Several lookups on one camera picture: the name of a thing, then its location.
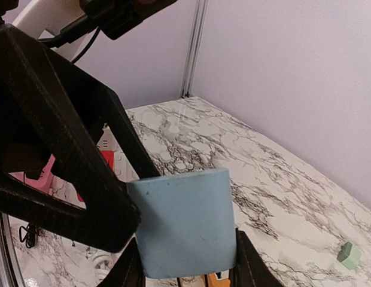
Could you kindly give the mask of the red cube socket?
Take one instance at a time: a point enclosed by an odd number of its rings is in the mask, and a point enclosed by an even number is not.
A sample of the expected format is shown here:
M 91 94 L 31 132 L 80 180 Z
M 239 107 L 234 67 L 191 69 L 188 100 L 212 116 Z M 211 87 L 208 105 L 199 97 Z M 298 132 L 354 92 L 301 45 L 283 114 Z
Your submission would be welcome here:
M 92 208 L 98 204 L 98 200 L 107 195 L 110 185 L 107 179 L 114 178 L 114 151 L 100 150 L 94 156 L 90 156 L 90 166 L 72 184 L 75 187 L 80 202 Z

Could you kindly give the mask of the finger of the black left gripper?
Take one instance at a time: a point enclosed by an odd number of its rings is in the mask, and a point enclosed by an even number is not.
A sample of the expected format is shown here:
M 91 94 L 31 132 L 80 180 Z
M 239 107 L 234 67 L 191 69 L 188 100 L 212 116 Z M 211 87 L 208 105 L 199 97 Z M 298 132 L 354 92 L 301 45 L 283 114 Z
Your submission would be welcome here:
M 94 248 L 122 250 L 141 217 L 116 175 L 92 208 L 10 176 L 39 170 L 53 155 L 54 173 L 72 184 L 99 152 L 104 124 L 140 177 L 159 175 L 110 88 L 16 27 L 0 25 L 0 212 Z

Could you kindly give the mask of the white multicolour power strip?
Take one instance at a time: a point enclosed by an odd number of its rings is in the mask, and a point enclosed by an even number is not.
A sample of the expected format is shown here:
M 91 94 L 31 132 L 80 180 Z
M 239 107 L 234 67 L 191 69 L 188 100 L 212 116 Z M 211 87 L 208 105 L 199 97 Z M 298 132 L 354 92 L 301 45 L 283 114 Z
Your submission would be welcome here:
M 101 150 L 109 166 L 112 166 L 112 170 L 120 181 L 130 182 L 138 179 L 138 175 L 107 124 L 103 127 L 103 135 L 99 139 L 97 147 Z

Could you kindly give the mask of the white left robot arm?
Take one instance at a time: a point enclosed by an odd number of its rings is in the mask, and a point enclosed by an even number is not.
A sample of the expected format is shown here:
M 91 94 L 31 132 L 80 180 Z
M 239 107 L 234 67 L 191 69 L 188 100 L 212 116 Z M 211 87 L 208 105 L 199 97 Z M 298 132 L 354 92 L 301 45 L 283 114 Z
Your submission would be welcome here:
M 143 178 L 159 171 L 118 96 L 57 50 L 74 53 L 99 29 L 115 40 L 170 5 L 169 1 L 32 1 L 12 24 L 0 1 L 0 211 L 76 242 L 109 252 L 137 252 L 130 238 L 141 221 L 96 144 L 107 124 Z M 11 176 L 53 171 L 69 181 L 86 208 L 56 200 Z

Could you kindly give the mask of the orange power strip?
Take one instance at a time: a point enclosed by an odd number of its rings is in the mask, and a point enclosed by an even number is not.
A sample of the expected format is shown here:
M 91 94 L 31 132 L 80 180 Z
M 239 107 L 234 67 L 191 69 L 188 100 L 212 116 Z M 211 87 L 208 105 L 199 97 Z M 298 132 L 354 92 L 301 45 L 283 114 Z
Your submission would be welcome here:
M 229 271 L 204 274 L 195 277 L 177 278 L 177 284 L 181 287 L 229 287 Z

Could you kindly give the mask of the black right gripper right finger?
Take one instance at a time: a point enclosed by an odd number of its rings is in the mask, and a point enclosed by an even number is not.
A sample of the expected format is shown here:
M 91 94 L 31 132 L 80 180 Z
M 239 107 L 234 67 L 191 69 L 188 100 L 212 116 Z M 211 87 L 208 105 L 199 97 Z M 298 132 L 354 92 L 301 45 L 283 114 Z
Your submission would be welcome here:
M 230 269 L 232 287 L 282 287 L 244 231 L 235 229 L 236 264 Z

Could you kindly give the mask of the green plug adapter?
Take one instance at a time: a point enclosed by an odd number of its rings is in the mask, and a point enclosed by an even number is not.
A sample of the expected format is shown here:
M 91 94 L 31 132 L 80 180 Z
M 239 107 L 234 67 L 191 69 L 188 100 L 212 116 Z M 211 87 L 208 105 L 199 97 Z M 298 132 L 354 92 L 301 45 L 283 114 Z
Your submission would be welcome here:
M 337 255 L 337 260 L 349 270 L 355 269 L 361 259 L 361 250 L 357 245 L 346 242 L 341 246 Z

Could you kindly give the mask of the light blue plug adapter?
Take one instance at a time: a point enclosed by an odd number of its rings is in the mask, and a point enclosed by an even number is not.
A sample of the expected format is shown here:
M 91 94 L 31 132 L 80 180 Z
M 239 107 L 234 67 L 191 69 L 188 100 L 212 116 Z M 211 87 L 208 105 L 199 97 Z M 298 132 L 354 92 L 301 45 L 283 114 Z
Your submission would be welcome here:
M 135 236 L 146 277 L 192 277 L 235 266 L 227 169 L 140 179 L 127 190 L 141 212 Z

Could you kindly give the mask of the black power adapter with cable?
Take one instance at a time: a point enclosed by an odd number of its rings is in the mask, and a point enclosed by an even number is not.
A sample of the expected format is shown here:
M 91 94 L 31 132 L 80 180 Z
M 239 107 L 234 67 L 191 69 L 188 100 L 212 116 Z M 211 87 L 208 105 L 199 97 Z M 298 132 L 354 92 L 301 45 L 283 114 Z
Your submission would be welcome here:
M 28 178 L 38 179 L 41 171 L 24 172 Z M 29 223 L 27 226 L 21 225 L 19 227 L 19 240 L 30 249 L 36 245 L 37 237 L 39 235 L 39 228 Z

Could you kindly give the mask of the pink triangular power strip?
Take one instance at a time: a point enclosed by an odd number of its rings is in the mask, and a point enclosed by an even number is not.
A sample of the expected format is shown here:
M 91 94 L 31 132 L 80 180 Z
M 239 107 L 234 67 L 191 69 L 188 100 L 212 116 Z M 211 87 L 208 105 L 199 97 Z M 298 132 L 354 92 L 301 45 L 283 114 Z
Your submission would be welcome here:
M 51 194 L 50 192 L 50 186 L 53 180 L 53 174 L 51 172 L 51 168 L 53 167 L 55 161 L 55 157 L 51 155 L 49 161 L 45 165 L 45 167 L 42 169 L 39 178 L 38 179 L 31 179 L 26 176 L 24 172 L 15 172 L 10 173 L 10 175 L 25 183 L 26 185 L 44 193 L 44 194 Z

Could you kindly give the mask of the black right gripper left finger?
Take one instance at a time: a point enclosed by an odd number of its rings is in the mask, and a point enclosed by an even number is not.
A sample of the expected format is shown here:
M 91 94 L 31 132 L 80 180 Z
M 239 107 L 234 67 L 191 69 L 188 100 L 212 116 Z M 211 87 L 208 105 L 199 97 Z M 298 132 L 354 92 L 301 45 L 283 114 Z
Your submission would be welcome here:
M 144 271 L 136 239 L 133 237 L 98 287 L 142 287 L 143 285 Z

